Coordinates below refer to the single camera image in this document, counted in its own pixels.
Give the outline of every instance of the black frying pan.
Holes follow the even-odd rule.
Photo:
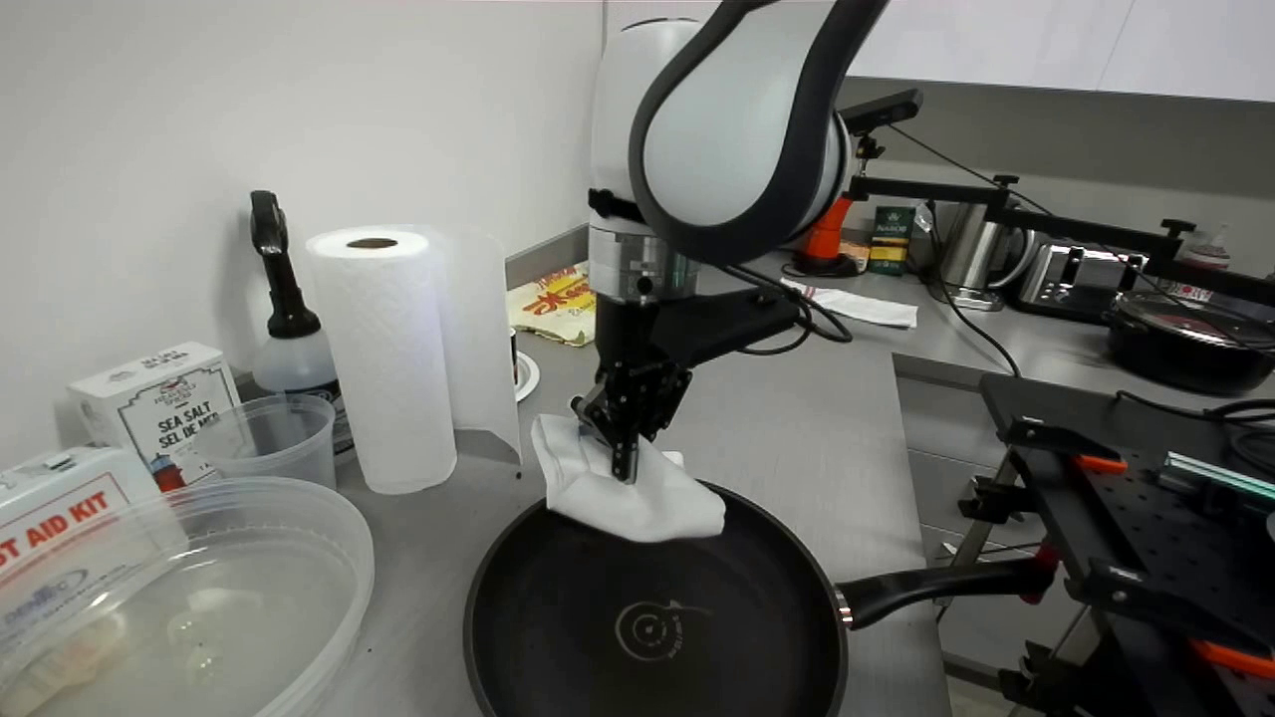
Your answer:
[[[995,561],[841,585],[845,603],[776,518],[716,496],[723,538],[662,548],[528,510],[472,585],[465,663],[482,712],[821,717],[841,707],[850,619],[869,626],[918,598],[1023,591],[1023,561]]]

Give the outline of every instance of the white box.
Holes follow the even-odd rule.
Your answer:
[[[39,651],[141,594],[189,536],[130,452],[55,452],[0,473],[0,692]]]
[[[208,473],[190,467],[184,441],[238,408],[223,350],[201,343],[142,354],[67,392],[87,441],[130,445],[153,473],[174,463],[184,480]]]

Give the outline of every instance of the frying pan handle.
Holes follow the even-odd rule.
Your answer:
[[[1020,559],[1020,561],[979,561],[979,565],[946,565],[946,569],[906,569],[866,583],[841,583],[845,603],[841,619],[850,630],[866,630],[884,614],[954,594],[1020,594],[1036,603],[1054,585],[1058,561]]]

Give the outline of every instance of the plastic container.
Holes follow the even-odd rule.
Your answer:
[[[306,480],[336,488],[336,408],[315,396],[253,399],[190,439],[190,463],[219,480]]]
[[[293,480],[205,484],[170,506],[190,548],[128,603],[103,594],[97,623],[48,644],[15,688],[79,679],[39,717],[315,712],[375,585],[362,516]]]

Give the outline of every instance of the pan logo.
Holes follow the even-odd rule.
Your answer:
[[[629,663],[674,663],[684,644],[680,614],[706,611],[680,603],[629,603],[610,630]]]

